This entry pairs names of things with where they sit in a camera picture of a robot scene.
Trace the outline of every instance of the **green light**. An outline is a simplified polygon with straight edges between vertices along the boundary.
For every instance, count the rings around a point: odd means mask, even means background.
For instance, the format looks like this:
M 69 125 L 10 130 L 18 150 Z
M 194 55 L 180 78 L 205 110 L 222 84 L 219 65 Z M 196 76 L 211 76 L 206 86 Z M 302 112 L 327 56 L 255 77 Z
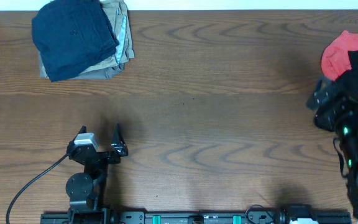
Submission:
M 343 134 L 344 135 L 347 135 L 349 133 L 349 130 L 347 127 L 343 128 Z

